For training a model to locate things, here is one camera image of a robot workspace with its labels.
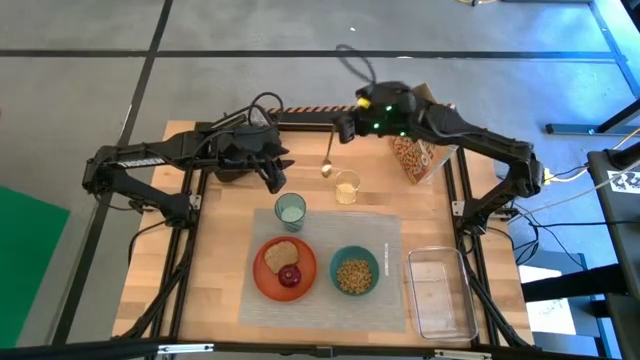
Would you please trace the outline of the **black cart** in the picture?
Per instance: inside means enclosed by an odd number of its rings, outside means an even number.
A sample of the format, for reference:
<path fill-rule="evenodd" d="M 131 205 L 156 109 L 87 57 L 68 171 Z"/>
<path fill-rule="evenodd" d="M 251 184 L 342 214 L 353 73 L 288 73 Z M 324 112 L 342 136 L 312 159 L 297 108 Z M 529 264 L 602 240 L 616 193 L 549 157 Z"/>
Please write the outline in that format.
<path fill-rule="evenodd" d="M 607 175 L 640 172 L 640 141 L 624 150 L 592 151 L 587 158 L 617 261 L 640 260 L 640 195 L 613 192 Z M 606 295 L 623 360 L 640 360 L 640 296 Z"/>

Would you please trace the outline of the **dark red apple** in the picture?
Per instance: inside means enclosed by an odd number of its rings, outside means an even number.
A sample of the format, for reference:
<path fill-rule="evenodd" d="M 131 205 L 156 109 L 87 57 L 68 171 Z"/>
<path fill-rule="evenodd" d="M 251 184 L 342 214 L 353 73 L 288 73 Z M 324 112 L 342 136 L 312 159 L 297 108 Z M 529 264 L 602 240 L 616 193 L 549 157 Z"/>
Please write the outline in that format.
<path fill-rule="evenodd" d="M 295 264 L 285 265 L 278 272 L 278 281 L 285 288 L 297 287 L 301 280 L 301 271 Z"/>

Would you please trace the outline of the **silver metal bracket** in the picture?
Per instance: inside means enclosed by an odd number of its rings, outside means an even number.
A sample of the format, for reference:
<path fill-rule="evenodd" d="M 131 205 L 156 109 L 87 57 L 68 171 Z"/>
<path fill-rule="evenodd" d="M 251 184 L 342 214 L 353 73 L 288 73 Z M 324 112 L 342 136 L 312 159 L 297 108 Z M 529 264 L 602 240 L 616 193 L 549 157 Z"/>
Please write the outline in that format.
<path fill-rule="evenodd" d="M 211 343 L 195 343 L 195 344 L 161 344 L 157 348 L 158 355 L 174 355 L 188 353 L 205 353 L 213 352 L 215 345 Z"/>
<path fill-rule="evenodd" d="M 433 357 L 448 360 L 493 360 L 491 353 L 451 349 L 435 349 Z"/>

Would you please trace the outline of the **white printed sticker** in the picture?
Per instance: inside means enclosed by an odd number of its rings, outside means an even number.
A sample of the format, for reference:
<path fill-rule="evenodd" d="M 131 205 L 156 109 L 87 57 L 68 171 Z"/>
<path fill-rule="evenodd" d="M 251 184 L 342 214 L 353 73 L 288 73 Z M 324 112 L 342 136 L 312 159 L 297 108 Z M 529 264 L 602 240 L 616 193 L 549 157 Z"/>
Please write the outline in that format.
<path fill-rule="evenodd" d="M 640 172 L 607 172 L 613 192 L 640 195 Z"/>

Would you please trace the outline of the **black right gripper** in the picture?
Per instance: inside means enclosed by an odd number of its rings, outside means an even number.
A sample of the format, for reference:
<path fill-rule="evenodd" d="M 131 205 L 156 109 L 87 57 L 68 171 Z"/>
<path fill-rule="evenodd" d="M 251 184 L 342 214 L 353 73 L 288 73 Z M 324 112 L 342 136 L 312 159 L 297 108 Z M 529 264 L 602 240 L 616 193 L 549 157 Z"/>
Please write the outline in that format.
<path fill-rule="evenodd" d="M 355 133 L 378 137 L 407 135 L 410 123 L 417 119 L 416 96 L 403 82 L 369 84 L 358 89 L 355 95 L 353 118 L 345 115 L 335 119 L 341 144 L 351 142 Z"/>

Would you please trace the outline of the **black aluminium table frame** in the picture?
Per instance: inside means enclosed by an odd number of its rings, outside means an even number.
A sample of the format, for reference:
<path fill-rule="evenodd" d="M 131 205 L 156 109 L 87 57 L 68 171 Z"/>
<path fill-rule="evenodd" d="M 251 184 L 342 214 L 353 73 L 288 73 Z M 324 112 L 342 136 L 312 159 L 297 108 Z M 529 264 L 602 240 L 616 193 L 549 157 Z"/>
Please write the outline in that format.
<path fill-rule="evenodd" d="M 393 154 L 388 140 L 359 138 L 348 145 L 333 141 L 329 178 L 320 167 L 328 144 L 330 117 L 326 113 L 289 113 L 283 142 L 295 164 L 286 172 L 286 190 L 302 195 L 309 212 L 357 212 L 395 215 L 401 221 L 405 330 L 374 332 L 318 328 L 266 327 L 239 321 L 245 266 L 253 236 L 253 215 L 273 211 L 275 196 L 250 175 L 222 184 L 209 178 L 195 241 L 195 255 L 183 297 L 171 295 L 153 332 L 180 340 L 204 342 L 307 345 L 458 347 L 461 342 L 428 341 L 415 329 L 407 275 L 407 256 L 424 247 L 454 248 L 450 189 L 459 197 L 481 197 L 498 182 L 497 162 L 469 151 L 453 156 L 450 170 L 440 169 L 428 181 L 413 185 Z M 343 170 L 360 177 L 356 201 L 335 199 L 335 178 Z M 478 336 L 486 344 L 503 344 L 494 322 L 488 321 L 479 300 L 473 300 Z"/>

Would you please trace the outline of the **green floor mat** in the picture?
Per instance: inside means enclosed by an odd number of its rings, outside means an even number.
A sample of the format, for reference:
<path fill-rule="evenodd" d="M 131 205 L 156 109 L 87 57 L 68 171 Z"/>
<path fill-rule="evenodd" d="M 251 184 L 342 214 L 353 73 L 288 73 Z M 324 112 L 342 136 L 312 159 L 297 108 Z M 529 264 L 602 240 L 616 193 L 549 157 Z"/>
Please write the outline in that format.
<path fill-rule="evenodd" d="M 68 217 L 0 186 L 0 348 L 16 345 Z"/>

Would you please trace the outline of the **clear rectangular plastic container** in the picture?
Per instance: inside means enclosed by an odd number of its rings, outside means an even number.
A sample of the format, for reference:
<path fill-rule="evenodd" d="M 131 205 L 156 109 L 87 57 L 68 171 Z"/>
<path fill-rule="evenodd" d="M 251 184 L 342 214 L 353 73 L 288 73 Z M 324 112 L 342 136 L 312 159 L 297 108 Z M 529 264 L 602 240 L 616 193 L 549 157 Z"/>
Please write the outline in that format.
<path fill-rule="evenodd" d="M 465 342 L 478 335 L 464 260 L 451 247 L 424 247 L 407 256 L 415 329 L 428 341 Z"/>

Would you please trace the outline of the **orange Cheerios cereal box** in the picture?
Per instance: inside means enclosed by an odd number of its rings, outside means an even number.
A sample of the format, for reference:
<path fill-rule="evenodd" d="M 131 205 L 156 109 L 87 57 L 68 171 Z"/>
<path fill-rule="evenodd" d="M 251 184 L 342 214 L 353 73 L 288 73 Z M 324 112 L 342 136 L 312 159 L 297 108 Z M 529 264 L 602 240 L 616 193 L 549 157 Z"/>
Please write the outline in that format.
<path fill-rule="evenodd" d="M 458 149 L 457 145 L 435 145 L 408 137 L 392 137 L 388 143 L 413 185 L 428 181 Z"/>

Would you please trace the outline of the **brown bread slice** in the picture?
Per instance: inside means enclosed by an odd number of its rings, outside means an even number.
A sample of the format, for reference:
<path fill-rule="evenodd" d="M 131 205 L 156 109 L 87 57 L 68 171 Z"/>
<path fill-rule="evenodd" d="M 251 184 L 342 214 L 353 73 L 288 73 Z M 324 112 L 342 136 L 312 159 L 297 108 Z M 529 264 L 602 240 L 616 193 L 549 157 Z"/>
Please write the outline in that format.
<path fill-rule="evenodd" d="M 264 261 L 269 269 L 278 274 L 287 265 L 295 265 L 299 260 L 299 252 L 291 241 L 281 241 L 273 244 L 264 252 Z"/>

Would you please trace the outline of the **grey woven placemat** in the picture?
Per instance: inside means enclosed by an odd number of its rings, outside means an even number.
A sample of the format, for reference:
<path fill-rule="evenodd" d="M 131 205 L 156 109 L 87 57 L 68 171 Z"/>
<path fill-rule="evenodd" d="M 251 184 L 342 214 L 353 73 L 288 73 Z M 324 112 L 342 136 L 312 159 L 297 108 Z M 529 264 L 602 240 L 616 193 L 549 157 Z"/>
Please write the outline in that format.
<path fill-rule="evenodd" d="M 263 295 L 253 278 L 253 260 L 267 241 L 288 232 L 275 213 L 258 209 L 245 266 L 238 319 L 247 325 L 403 332 L 403 265 L 401 221 L 395 215 L 357 212 L 309 212 L 295 236 L 306 242 L 317 263 L 316 279 L 300 298 L 279 302 Z M 342 293 L 330 279 L 330 261 L 340 249 L 361 246 L 380 268 L 377 284 L 367 294 Z"/>

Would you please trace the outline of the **orange black hazard strip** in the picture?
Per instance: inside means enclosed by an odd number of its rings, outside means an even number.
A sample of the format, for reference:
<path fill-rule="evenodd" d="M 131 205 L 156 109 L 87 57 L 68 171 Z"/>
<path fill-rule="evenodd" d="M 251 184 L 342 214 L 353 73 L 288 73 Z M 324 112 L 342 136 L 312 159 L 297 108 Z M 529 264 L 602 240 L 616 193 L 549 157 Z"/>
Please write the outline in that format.
<path fill-rule="evenodd" d="M 268 108 L 267 113 L 278 114 L 284 113 L 339 113 L 349 112 L 356 108 L 353 105 L 331 105 L 331 106 L 302 106 L 302 107 L 285 107 L 285 108 Z"/>

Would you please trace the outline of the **white paper sheet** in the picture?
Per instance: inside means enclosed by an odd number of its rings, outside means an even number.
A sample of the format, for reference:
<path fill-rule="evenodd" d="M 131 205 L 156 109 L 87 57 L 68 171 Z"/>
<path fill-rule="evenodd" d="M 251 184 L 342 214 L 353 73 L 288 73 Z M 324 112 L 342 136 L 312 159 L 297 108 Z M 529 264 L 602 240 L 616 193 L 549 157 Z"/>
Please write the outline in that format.
<path fill-rule="evenodd" d="M 524 284 L 555 278 L 561 275 L 558 270 L 521 265 L 518 267 L 520 279 Z M 576 335 L 576 328 L 566 298 L 527 302 L 530 328 L 533 332 Z"/>

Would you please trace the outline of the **black two-slot toaster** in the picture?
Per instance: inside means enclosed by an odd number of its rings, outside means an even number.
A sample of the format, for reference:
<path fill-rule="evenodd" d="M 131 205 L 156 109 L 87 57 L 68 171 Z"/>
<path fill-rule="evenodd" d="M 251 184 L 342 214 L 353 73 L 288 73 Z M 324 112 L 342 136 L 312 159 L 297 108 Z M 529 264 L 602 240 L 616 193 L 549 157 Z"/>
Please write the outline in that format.
<path fill-rule="evenodd" d="M 261 105 L 253 104 L 236 111 L 232 115 L 225 115 L 213 123 L 198 123 L 196 131 L 202 135 L 198 141 L 199 148 L 195 152 L 194 162 L 223 183 L 230 183 L 250 173 L 255 172 L 262 180 L 264 175 L 256 171 L 223 171 L 219 168 L 219 137 L 241 126 L 273 126 L 277 128 L 281 114 L 269 114 Z"/>

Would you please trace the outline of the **teal green bowl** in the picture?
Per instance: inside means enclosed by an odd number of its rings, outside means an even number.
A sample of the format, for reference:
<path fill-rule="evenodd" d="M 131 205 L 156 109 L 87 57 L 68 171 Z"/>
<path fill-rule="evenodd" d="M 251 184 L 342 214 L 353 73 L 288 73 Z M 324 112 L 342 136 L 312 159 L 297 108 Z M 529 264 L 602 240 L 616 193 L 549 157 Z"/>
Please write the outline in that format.
<path fill-rule="evenodd" d="M 336 279 L 336 272 L 338 268 L 342 265 L 342 263 L 347 259 L 363 259 L 366 260 L 369 264 L 370 271 L 372 274 L 372 283 L 370 288 L 363 294 L 360 295 L 352 295 L 340 290 L 338 281 Z M 329 276 L 334 287 L 339 290 L 341 293 L 349 296 L 363 296 L 370 293 L 377 285 L 380 278 L 380 267 L 376 257 L 373 255 L 371 251 L 368 249 L 357 246 L 350 245 L 343 248 L 340 248 L 335 252 L 332 256 L 330 264 L 329 264 Z"/>

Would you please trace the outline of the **dark metal floor stand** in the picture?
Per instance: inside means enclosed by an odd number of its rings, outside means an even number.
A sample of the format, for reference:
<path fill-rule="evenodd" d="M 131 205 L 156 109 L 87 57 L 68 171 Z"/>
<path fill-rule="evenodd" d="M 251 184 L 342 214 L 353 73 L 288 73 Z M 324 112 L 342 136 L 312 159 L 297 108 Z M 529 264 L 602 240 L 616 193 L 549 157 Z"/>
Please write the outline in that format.
<path fill-rule="evenodd" d="M 637 128 L 640 128 L 640 98 L 601 124 L 549 123 L 544 130 L 550 135 L 618 136 Z"/>

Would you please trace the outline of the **gold metal spoon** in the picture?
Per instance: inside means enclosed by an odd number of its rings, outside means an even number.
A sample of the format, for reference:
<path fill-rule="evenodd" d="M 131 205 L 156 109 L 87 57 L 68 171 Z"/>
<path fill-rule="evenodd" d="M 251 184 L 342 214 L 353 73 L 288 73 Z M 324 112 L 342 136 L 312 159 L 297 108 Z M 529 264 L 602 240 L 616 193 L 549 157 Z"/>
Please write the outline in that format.
<path fill-rule="evenodd" d="M 325 152 L 325 156 L 324 156 L 324 158 L 322 160 L 321 167 L 320 167 L 321 175 L 324 178 L 329 178 L 331 176 L 332 170 L 333 170 L 332 162 L 330 160 L 330 154 L 331 154 L 331 149 L 332 149 L 335 133 L 336 133 L 336 126 L 333 125 L 331 127 L 331 131 L 330 131 L 330 135 L 329 135 L 329 139 L 328 139 L 328 144 L 327 144 L 327 149 L 326 149 L 326 152 Z"/>

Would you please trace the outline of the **black frame crossbar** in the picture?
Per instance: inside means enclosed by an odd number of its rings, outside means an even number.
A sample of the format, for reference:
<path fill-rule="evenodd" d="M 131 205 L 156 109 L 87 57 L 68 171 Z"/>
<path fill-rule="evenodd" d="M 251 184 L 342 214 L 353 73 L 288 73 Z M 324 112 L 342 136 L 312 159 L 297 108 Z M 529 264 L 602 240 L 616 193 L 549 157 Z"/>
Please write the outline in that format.
<path fill-rule="evenodd" d="M 73 360 L 83 357 L 92 360 L 126 360 L 158 355 L 157 348 L 161 344 L 195 343 L 175 343 L 171 338 L 118 338 L 107 341 L 0 349 L 0 360 Z M 320 359 L 330 359 L 339 356 L 389 356 L 436 359 L 433 357 L 435 349 L 451 349 L 491 353 L 493 360 L 614 360 L 597 356 L 546 352 L 533 347 L 510 348 L 492 345 L 478 345 L 459 349 L 446 347 L 387 347 L 239 342 L 214 342 L 211 344 L 215 345 L 215 350 L 205 353 L 273 353 L 281 355 L 307 355 Z"/>

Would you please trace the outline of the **teal faceted plastic cup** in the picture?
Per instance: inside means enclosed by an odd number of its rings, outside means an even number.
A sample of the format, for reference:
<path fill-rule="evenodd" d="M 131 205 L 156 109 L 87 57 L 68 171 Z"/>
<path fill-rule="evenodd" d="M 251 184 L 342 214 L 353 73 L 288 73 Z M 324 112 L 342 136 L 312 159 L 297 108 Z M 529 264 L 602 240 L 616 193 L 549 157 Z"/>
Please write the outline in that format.
<path fill-rule="evenodd" d="M 274 211 L 287 231 L 298 232 L 302 229 L 306 215 L 306 202 L 301 195 L 297 193 L 281 195 L 275 202 Z"/>

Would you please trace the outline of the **orange round plate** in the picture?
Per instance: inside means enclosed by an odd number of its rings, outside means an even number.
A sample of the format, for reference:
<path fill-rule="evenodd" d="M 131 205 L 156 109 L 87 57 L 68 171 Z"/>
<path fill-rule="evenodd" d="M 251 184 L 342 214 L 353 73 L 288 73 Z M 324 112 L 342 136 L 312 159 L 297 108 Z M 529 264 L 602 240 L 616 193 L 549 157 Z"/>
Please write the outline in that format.
<path fill-rule="evenodd" d="M 296 266 L 301 274 L 300 282 L 294 287 L 285 287 L 279 281 L 279 276 L 274 273 L 264 256 L 267 250 L 281 242 L 291 242 L 298 251 Z M 257 251 L 252 264 L 252 276 L 257 289 L 265 297 L 279 302 L 291 302 L 303 297 L 314 285 L 317 275 L 317 261 L 312 248 L 303 240 L 280 236 L 267 241 Z"/>

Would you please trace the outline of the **cereal pieces heap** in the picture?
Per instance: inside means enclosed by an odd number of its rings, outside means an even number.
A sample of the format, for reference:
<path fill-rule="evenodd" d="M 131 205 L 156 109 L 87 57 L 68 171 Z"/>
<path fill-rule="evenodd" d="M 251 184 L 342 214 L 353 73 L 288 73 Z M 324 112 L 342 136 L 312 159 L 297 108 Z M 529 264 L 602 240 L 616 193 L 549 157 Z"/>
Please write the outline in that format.
<path fill-rule="evenodd" d="M 341 291 L 360 295 L 370 288 L 372 274 L 366 260 L 347 259 L 338 268 L 336 279 Z"/>

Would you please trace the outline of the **clear drinking glass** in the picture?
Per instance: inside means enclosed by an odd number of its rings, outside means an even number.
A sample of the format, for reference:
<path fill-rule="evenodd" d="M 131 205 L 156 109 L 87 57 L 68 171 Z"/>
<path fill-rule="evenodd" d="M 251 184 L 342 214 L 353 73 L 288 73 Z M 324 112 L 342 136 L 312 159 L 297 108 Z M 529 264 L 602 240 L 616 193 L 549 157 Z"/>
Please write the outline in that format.
<path fill-rule="evenodd" d="M 335 178 L 335 199 L 338 203 L 346 205 L 356 201 L 360 188 L 360 177 L 352 170 L 343 170 Z"/>

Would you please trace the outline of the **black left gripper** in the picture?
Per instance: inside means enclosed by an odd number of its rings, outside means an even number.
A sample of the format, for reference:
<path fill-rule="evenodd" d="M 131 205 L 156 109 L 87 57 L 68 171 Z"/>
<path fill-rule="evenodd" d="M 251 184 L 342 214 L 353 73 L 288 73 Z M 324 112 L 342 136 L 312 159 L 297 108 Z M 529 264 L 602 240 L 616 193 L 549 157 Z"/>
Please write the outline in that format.
<path fill-rule="evenodd" d="M 280 133 L 273 126 L 241 125 L 219 137 L 219 168 L 223 171 L 256 171 L 271 194 L 286 184 L 284 171 L 295 164 L 282 160 L 289 150 L 280 144 Z"/>

